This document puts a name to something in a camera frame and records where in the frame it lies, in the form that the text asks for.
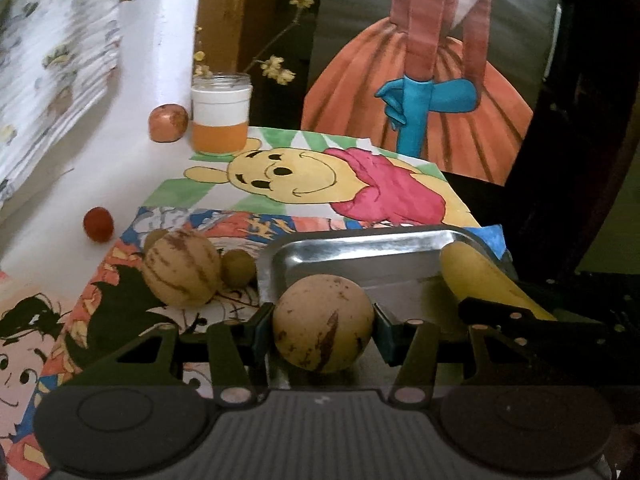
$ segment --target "smiling mouth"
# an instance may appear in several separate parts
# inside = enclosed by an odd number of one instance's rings
[[[12,408],[17,408],[18,404],[20,404],[20,402],[16,402],[15,404],[12,404],[4,400],[2,397],[0,397],[0,402],[2,402],[3,404],[6,404],[7,406],[11,406]]]
[[[318,191],[322,191],[323,189],[328,189],[331,186],[334,186],[335,183],[338,182],[338,176],[335,174],[334,168],[329,166],[326,162],[323,162],[322,160],[319,160],[318,158],[315,158],[314,156],[307,155],[306,152],[300,153],[300,158],[302,158],[302,157],[312,158],[316,162],[319,162],[320,164],[323,164],[324,166],[328,167],[329,170],[331,171],[331,173],[333,173],[333,175],[334,175],[334,181],[331,184],[329,184],[328,186],[324,186],[324,187],[321,187],[319,189],[315,189],[313,191],[298,191],[297,189],[294,189],[292,191],[293,195],[300,196],[300,195],[307,195],[307,194],[310,194],[310,193],[317,193]]]

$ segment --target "yellow fruit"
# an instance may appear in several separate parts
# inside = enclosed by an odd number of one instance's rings
[[[273,311],[278,352],[289,363],[328,374],[362,354],[374,311],[364,290],[340,276],[307,276],[290,286]]]
[[[242,249],[222,255],[222,281],[229,288],[245,288],[255,278],[255,260]]]
[[[153,244],[143,260],[142,276],[167,305],[203,306],[220,288],[220,256],[199,232],[179,230]]]
[[[166,229],[156,229],[151,231],[145,238],[145,245],[142,247],[142,252],[147,254],[149,249],[155,244],[160,238],[162,238],[165,234],[168,234],[169,231]]]
[[[556,320],[469,244],[453,242],[443,247],[440,264],[442,277],[458,301],[465,298],[494,301],[526,308],[541,320]]]

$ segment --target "white curtain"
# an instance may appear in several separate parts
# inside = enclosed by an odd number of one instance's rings
[[[0,0],[0,208],[106,92],[120,0]]]

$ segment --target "twig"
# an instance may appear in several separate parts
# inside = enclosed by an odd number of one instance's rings
[[[298,9],[296,10],[296,15],[293,17],[293,20],[291,23],[289,23],[289,25],[287,25],[283,30],[281,30],[278,34],[276,34],[276,36],[269,42],[267,43],[264,48],[258,52],[258,54],[256,54],[256,56],[251,60],[251,62],[249,63],[249,65],[246,66],[246,68],[244,70],[242,70],[243,72],[247,73],[249,72],[249,70],[251,70],[255,65],[257,65],[258,63],[260,63],[260,58],[262,57],[262,55],[269,50],[275,43],[278,42],[278,40],[283,37],[285,34],[287,34],[292,28],[294,28],[295,26],[300,24],[300,17],[302,17],[302,13],[305,12],[305,7],[298,7]]]

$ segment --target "bear nose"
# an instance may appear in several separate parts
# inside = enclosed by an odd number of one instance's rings
[[[275,170],[273,170],[273,174],[277,176],[290,175],[291,173],[293,173],[293,171],[291,171],[289,168],[276,168]]]

